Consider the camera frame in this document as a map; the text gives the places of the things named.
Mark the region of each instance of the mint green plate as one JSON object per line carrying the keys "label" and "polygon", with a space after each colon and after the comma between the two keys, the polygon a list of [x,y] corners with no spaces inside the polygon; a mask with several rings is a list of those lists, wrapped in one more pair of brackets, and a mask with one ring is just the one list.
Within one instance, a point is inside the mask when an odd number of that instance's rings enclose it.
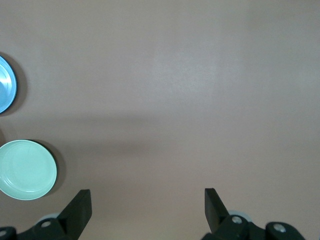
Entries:
{"label": "mint green plate", "polygon": [[0,190],[19,200],[34,200],[47,194],[57,178],[51,153],[30,140],[10,141],[0,147]]}

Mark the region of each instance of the screw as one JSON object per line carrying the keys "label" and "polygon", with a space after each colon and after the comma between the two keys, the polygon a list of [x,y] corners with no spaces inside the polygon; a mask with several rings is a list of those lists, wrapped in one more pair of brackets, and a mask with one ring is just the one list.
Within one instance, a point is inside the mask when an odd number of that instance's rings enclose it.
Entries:
{"label": "screw", "polygon": [[234,222],[235,224],[242,224],[242,219],[238,216],[233,216],[232,222]]}
{"label": "screw", "polygon": [[274,229],[277,230],[278,232],[281,232],[281,233],[285,233],[287,230],[286,228],[281,225],[280,223],[276,223],[273,225]]}
{"label": "screw", "polygon": [[50,224],[51,224],[50,221],[45,221],[45,222],[43,222],[43,223],[41,224],[41,227],[42,227],[42,228],[46,228],[46,227],[50,226]]}
{"label": "screw", "polygon": [[6,235],[6,234],[7,234],[7,231],[6,231],[6,230],[0,231],[0,237],[4,236],[4,235]]}

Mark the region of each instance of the plate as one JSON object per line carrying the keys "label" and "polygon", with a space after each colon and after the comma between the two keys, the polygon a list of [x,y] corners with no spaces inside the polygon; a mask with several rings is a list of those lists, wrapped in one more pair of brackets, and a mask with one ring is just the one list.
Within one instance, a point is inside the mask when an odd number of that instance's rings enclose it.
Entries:
{"label": "plate", "polygon": [[7,61],[0,56],[0,113],[14,101],[17,93],[17,80]]}
{"label": "plate", "polygon": [[47,194],[57,178],[51,153],[31,140],[10,141],[0,147],[0,190],[19,200]]}

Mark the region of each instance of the beige surface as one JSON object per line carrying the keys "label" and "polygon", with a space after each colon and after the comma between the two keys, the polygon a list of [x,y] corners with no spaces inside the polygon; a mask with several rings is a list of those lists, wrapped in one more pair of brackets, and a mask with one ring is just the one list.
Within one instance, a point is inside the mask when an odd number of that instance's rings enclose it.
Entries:
{"label": "beige surface", "polygon": [[19,93],[0,143],[40,140],[52,192],[0,192],[18,231],[91,189],[81,240],[199,240],[204,189],[226,207],[320,232],[318,0],[1,0]]}

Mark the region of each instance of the bolt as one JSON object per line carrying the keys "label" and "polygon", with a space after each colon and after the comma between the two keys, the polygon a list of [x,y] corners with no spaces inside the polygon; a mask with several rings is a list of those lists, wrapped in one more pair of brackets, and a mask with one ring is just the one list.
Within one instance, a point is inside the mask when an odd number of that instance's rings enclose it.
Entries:
{"label": "bolt", "polygon": [[4,235],[6,235],[6,234],[7,234],[7,231],[6,231],[6,230],[0,231],[0,237],[4,236]]}
{"label": "bolt", "polygon": [[45,221],[45,222],[43,222],[43,223],[41,224],[41,227],[42,227],[42,228],[46,228],[46,227],[50,226],[50,224],[51,224],[50,221]]}
{"label": "bolt", "polygon": [[232,222],[234,222],[235,224],[242,224],[242,219],[238,216],[233,216]]}
{"label": "bolt", "polygon": [[281,233],[285,233],[287,230],[286,228],[281,225],[280,223],[276,223],[273,225],[274,229],[277,230],[278,232],[281,232]]}

